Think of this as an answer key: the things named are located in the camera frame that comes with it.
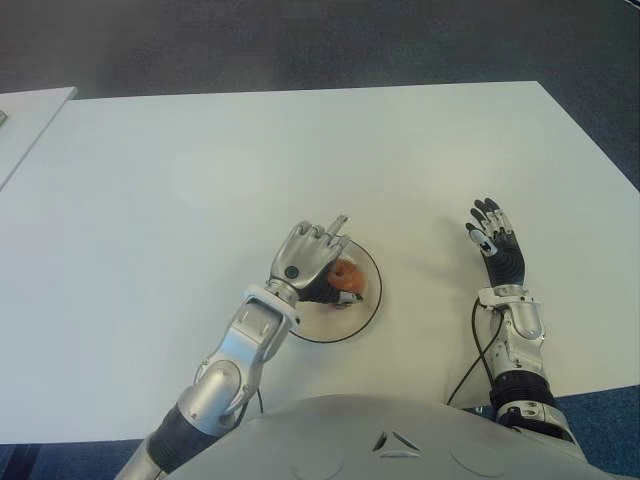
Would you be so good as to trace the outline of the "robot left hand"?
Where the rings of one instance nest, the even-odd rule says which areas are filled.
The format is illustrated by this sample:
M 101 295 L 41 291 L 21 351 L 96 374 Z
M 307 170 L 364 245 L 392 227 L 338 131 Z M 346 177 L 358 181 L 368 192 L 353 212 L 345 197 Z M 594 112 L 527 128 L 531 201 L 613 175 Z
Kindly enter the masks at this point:
M 266 290 L 292 306 L 312 302 L 345 308 L 360 303 L 360 287 L 335 285 L 339 257 L 350 244 L 348 236 L 339 234 L 347 220 L 339 215 L 327 228 L 307 221 L 296 224 L 275 255 Z

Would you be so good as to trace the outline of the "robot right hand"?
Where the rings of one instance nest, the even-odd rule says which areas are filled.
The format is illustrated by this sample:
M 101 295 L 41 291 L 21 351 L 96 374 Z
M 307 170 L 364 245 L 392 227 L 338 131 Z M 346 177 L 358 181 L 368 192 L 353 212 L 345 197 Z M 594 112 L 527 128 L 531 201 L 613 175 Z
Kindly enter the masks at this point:
M 491 286 L 523 286 L 525 260 L 504 210 L 491 198 L 485 198 L 474 201 L 470 214 L 475 222 L 468 222 L 465 228 L 483 257 Z

